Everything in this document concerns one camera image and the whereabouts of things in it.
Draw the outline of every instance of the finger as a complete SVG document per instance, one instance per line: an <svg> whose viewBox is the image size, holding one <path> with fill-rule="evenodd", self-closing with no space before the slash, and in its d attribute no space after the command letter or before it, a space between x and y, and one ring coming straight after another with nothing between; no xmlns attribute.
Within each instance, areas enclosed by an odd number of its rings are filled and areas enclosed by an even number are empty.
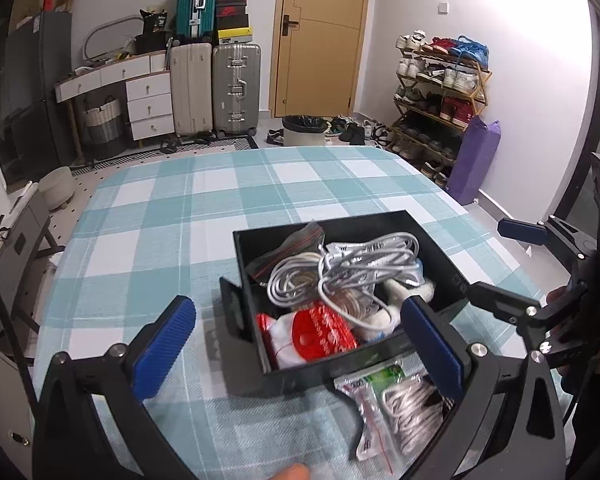
<svg viewBox="0 0 600 480"><path fill-rule="evenodd" d="M309 480L311 472L303 464L293 464L272 476L269 480Z"/></svg>
<svg viewBox="0 0 600 480"><path fill-rule="evenodd" d="M558 298L560 298L561 295L563 295L565 292L567 291L567 286L563 285L563 286L559 286L558 288L555 288L554 290L552 290L551 292L549 292L546 295L546 302L547 303L551 303L552 301L557 300Z"/></svg>

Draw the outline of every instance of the black box handle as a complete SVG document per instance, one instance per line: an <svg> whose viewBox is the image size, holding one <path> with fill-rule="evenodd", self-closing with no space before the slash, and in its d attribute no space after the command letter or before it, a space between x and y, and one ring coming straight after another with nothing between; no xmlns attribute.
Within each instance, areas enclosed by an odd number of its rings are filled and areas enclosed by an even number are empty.
<svg viewBox="0 0 600 480"><path fill-rule="evenodd" d="M229 334L253 342L246 323L248 314L245 311L242 289L229 280L220 278L220 294L224 307L224 320Z"/></svg>

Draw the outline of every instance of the checkered tablecloth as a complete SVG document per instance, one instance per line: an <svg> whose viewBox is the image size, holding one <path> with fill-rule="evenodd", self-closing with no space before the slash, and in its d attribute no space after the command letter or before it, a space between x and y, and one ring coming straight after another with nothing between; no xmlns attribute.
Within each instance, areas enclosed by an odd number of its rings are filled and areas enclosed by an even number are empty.
<svg viewBox="0 0 600 480"><path fill-rule="evenodd" d="M322 387L263 398L254 348L226 332L218 278L239 283L234 230L404 209L469 282L540 296L465 209L383 150L275 148L141 164L103 181L67 245L42 320L36 389L55 352L103 354L183 294L198 323L145 406L200 479L262 480L293 462L313 479L384 478L375 460L350 458L360 436L353 405ZM513 327L472 306L454 325L494 351L519 347ZM137 469L105 403L97 406L121 462Z"/></svg>

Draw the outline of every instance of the wooden door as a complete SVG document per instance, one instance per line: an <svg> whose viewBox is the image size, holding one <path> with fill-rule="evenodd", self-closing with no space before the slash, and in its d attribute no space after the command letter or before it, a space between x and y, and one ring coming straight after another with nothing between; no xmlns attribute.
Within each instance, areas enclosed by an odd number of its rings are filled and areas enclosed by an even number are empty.
<svg viewBox="0 0 600 480"><path fill-rule="evenodd" d="M349 114L365 13L365 0L282 1L276 117Z"/></svg>

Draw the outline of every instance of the teal suitcase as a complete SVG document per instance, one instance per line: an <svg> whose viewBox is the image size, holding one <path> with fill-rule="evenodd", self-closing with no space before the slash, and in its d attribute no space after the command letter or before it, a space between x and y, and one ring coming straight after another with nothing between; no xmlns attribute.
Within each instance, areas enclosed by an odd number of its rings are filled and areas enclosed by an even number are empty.
<svg viewBox="0 0 600 480"><path fill-rule="evenodd" d="M178 0L176 33L201 38L214 30L216 0Z"/></svg>

